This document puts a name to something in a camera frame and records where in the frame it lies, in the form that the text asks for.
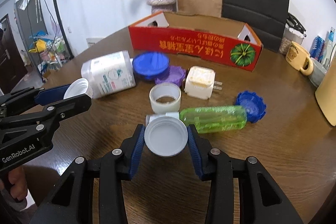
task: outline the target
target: cardboard box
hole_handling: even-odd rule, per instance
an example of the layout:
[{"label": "cardboard box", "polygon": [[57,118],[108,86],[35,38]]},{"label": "cardboard box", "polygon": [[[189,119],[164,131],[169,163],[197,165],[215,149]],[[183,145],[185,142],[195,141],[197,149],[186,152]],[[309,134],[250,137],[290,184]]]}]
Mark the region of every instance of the cardboard box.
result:
[{"label": "cardboard box", "polygon": [[263,45],[243,22],[158,12],[130,25],[135,50],[188,54],[253,71]]}]

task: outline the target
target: human hand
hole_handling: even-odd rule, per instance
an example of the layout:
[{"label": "human hand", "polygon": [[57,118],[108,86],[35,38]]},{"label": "human hand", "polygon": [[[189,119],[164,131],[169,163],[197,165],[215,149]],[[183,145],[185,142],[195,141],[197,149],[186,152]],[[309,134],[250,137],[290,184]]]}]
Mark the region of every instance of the human hand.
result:
[{"label": "human hand", "polygon": [[[28,194],[28,187],[23,167],[13,169],[8,172],[8,180],[13,186],[10,189],[10,195],[15,199],[23,200]],[[0,190],[4,189],[4,184],[0,180]]]}]

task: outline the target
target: blue bottle cap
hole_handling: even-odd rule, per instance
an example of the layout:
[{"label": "blue bottle cap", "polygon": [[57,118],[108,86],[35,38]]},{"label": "blue bottle cap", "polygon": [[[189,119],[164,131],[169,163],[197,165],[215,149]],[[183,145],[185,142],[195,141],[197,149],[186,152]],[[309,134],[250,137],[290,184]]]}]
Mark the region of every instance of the blue bottle cap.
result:
[{"label": "blue bottle cap", "polygon": [[154,80],[169,70],[169,58],[160,52],[145,52],[133,59],[134,72],[145,80]]},{"label": "blue bottle cap", "polygon": [[246,109],[247,120],[255,123],[262,119],[266,112],[266,105],[263,98],[259,97],[255,92],[244,91],[238,94],[236,105],[241,105]]}]

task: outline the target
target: tape roll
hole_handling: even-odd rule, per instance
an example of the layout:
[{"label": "tape roll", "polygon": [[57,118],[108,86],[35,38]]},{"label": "tape roll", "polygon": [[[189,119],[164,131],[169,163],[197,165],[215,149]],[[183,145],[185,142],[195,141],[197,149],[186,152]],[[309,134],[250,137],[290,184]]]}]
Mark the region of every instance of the tape roll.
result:
[{"label": "tape roll", "polygon": [[[171,97],[174,98],[174,101],[169,103],[159,103],[156,101],[162,97]],[[156,114],[179,111],[181,105],[181,90],[173,83],[158,84],[149,92],[149,100],[152,110]]]}]

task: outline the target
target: white power adapter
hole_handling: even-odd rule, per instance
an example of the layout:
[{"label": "white power adapter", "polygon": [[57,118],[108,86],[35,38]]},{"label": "white power adapter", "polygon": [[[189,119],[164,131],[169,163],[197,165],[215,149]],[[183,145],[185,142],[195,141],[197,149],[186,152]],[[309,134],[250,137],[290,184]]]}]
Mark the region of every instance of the white power adapter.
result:
[{"label": "white power adapter", "polygon": [[222,83],[215,81],[215,71],[208,68],[193,66],[190,68],[187,79],[185,81],[185,90],[191,97],[207,100],[211,97],[212,90],[222,88],[214,86]]}]

